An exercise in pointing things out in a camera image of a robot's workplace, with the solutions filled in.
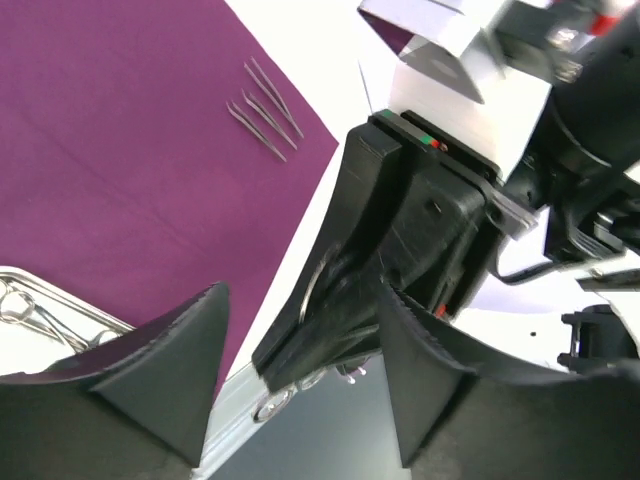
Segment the steel instrument tray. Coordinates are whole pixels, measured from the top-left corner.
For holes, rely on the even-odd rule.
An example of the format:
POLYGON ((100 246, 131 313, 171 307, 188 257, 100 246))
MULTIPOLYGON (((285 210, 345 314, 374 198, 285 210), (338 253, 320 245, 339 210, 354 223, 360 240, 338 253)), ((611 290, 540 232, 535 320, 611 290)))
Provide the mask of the steel instrument tray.
MULTIPOLYGON (((66 305, 77 308, 80 313, 88 313, 92 317, 109 322, 122 331, 123 335, 134 329, 133 326, 26 270, 3 266, 1 268, 2 280, 7 283, 16 283, 20 289, 28 291, 38 303, 56 316, 66 317, 63 311, 63 306, 66 305)), ((1 373, 3 375, 39 373, 55 362, 76 354, 79 353, 75 353, 56 340, 34 333, 24 327, 10 326, 1 322, 1 373)))

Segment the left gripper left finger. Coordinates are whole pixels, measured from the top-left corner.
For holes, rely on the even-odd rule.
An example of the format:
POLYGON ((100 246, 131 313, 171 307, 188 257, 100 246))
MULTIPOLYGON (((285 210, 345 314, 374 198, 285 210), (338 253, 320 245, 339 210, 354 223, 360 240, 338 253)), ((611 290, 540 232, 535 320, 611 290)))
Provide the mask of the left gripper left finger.
POLYGON ((216 283, 43 372, 2 377, 2 467, 198 467, 229 317, 216 283))

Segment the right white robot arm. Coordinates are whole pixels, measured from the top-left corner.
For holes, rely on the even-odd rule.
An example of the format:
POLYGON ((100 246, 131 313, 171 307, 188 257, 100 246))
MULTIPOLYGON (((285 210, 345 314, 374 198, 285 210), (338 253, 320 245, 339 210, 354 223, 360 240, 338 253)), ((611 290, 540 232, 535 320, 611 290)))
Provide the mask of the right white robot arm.
POLYGON ((380 347, 377 285, 464 307, 499 245, 551 210, 518 284, 639 246, 635 1, 364 1, 398 65, 352 128, 301 274, 252 356, 271 391, 380 347))

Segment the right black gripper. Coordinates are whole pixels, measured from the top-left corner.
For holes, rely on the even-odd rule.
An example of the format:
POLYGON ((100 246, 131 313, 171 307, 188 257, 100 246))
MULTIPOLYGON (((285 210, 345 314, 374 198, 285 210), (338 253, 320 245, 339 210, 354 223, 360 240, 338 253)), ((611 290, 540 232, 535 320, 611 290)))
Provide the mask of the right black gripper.
POLYGON ((385 109, 371 119, 347 135, 311 252, 343 242, 357 252, 361 276, 394 217, 381 245, 393 260, 388 278, 430 313, 452 317, 499 243, 536 224, 535 210, 505 189, 494 162, 415 112, 385 109))

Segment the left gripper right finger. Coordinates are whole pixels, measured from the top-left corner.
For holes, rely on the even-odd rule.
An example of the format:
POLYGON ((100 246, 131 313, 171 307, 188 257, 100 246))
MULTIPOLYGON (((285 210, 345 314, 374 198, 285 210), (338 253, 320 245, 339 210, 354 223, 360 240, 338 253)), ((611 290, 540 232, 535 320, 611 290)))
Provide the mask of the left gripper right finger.
POLYGON ((583 374, 505 354, 382 283, 379 332, 406 468, 635 468, 639 364, 583 374))

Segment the steel forceps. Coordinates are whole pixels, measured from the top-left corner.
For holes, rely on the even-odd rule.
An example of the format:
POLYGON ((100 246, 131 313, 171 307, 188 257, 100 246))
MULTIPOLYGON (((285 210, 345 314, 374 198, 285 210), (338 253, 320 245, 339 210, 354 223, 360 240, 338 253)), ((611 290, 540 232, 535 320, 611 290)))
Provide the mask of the steel forceps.
POLYGON ((276 121, 273 115, 260 103, 260 101, 251 93, 247 93, 244 89, 241 90, 245 102, 253 108, 274 130, 276 130, 283 139, 294 149, 297 150, 298 146, 285 132, 285 130, 276 121))
POLYGON ((287 162, 286 157, 280 150, 266 137, 259 127, 251 120, 251 118, 233 101, 226 103, 229 113, 244 125, 256 138, 266 145, 278 158, 283 162, 287 162))
POLYGON ((250 64, 244 63, 245 70, 251 76, 256 85, 262 90, 262 92, 271 100, 276 106, 284 118, 290 123, 295 132, 300 138, 304 138, 304 134, 297 122, 295 121, 292 113, 286 105, 283 97, 275 87, 274 83, 259 65, 254 57, 250 58, 250 64))

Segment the purple surgical cloth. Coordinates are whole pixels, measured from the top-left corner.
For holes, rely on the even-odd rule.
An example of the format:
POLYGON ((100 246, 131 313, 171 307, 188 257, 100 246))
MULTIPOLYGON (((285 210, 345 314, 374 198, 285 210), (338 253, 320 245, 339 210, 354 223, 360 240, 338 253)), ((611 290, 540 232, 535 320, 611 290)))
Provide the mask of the purple surgical cloth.
POLYGON ((2 264, 133 326, 223 281, 222 373, 336 147, 222 1, 1 5, 2 264), (245 70, 251 57, 304 138, 245 70), (231 101, 287 162, 229 113, 231 101))

